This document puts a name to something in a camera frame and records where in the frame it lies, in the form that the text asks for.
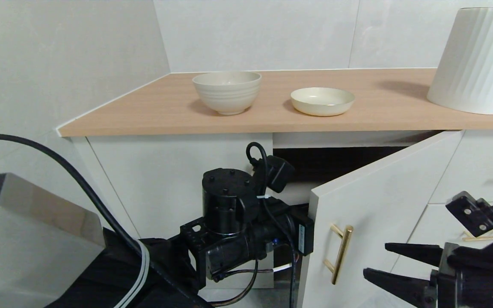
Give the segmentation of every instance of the drawer handle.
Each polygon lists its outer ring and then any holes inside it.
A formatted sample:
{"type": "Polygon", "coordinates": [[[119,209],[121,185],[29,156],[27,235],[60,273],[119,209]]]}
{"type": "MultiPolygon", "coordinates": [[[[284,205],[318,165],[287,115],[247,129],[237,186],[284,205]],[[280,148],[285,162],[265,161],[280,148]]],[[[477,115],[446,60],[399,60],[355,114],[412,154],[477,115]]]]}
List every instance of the drawer handle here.
{"type": "Polygon", "coordinates": [[[344,263],[344,258],[346,257],[347,248],[349,247],[350,239],[353,234],[353,227],[347,225],[345,231],[340,230],[335,224],[330,226],[330,229],[334,231],[335,234],[342,239],[342,243],[340,244],[340,250],[338,251],[338,256],[336,257],[336,264],[332,265],[328,259],[324,260],[324,265],[328,267],[328,269],[332,272],[332,279],[330,282],[332,284],[336,284],[338,279],[338,274],[340,273],[340,268],[344,263]]]}
{"type": "Polygon", "coordinates": [[[475,236],[473,236],[472,234],[470,234],[467,231],[464,231],[463,234],[466,235],[465,237],[463,237],[461,239],[464,242],[481,242],[482,240],[493,240],[493,236],[479,236],[479,237],[475,237],[475,236]]]}

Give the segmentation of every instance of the white ceramic bowl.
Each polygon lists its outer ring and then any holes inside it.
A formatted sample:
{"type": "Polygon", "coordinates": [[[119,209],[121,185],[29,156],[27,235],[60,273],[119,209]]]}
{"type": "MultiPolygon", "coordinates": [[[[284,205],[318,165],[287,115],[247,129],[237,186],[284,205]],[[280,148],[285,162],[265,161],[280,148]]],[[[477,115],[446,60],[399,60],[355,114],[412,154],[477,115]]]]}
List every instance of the white ceramic bowl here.
{"type": "Polygon", "coordinates": [[[351,108],[355,96],[334,88],[303,88],[290,93],[292,105],[301,113],[328,117],[345,113],[351,108]]]}
{"type": "Polygon", "coordinates": [[[260,91],[262,75],[255,72],[214,72],[193,79],[200,99],[222,115],[242,113],[260,91]]]}

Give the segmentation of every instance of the white lamp shade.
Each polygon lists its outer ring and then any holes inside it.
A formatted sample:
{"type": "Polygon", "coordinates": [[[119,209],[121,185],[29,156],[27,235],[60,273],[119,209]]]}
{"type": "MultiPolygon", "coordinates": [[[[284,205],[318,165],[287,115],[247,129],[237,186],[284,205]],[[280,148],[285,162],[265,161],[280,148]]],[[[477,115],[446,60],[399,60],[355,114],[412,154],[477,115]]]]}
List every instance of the white lamp shade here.
{"type": "Polygon", "coordinates": [[[493,115],[493,8],[458,11],[427,99],[493,115]]]}

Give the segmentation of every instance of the bowl rim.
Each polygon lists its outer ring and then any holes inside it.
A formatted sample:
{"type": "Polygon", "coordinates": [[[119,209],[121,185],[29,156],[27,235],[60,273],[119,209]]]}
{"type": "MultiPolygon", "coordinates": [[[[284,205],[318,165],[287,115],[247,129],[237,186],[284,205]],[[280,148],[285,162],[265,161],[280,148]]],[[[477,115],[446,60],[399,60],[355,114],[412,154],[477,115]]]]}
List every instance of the bowl rim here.
{"type": "Polygon", "coordinates": [[[354,103],[354,101],[356,100],[356,97],[355,97],[355,94],[347,91],[347,90],[344,90],[344,89],[340,89],[340,88],[330,88],[328,86],[310,86],[309,88],[301,88],[301,89],[296,89],[294,91],[292,91],[290,93],[290,98],[293,100],[293,101],[297,101],[298,103],[302,103],[302,104],[307,104],[307,105],[312,105],[312,106],[343,106],[343,105],[347,105],[347,104],[352,104],[354,103]],[[309,89],[331,89],[331,90],[338,90],[338,91],[341,91],[341,92],[345,92],[346,94],[350,95],[351,96],[351,99],[346,101],[345,103],[336,103],[336,104],[313,104],[313,103],[309,103],[307,101],[303,101],[303,100],[299,100],[299,99],[296,99],[294,98],[294,93],[297,93],[301,90],[309,90],[309,89]]]}
{"type": "Polygon", "coordinates": [[[236,85],[249,84],[250,82],[258,82],[258,81],[260,81],[260,79],[262,79],[262,74],[260,74],[258,72],[252,72],[252,71],[216,71],[216,72],[205,72],[203,74],[199,74],[199,75],[195,76],[194,78],[192,78],[191,81],[194,84],[199,84],[201,86],[236,86],[236,85]],[[202,82],[196,81],[196,79],[198,77],[201,77],[201,76],[206,76],[206,75],[209,75],[209,74],[221,74],[221,73],[228,73],[228,74],[232,74],[232,73],[251,73],[251,74],[257,75],[257,78],[254,79],[254,80],[247,81],[247,82],[234,83],[234,84],[208,84],[208,83],[202,83],[202,82]]]}

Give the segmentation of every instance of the white tile wall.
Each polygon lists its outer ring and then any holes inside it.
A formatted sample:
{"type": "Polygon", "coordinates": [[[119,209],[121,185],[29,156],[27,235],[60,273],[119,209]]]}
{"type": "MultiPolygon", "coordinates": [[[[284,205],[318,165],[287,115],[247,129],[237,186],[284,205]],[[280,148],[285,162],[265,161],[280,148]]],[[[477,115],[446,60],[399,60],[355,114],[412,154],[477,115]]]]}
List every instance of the white tile wall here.
{"type": "Polygon", "coordinates": [[[493,6],[493,0],[154,2],[172,72],[436,68],[457,10],[493,6]]]}
{"type": "Polygon", "coordinates": [[[168,72],[151,1],[0,1],[0,133],[41,136],[168,72]]]}
{"type": "Polygon", "coordinates": [[[493,0],[360,0],[350,68],[436,68],[457,10],[493,0]]]}
{"type": "Polygon", "coordinates": [[[155,0],[172,72],[346,68],[359,0],[155,0]]]}

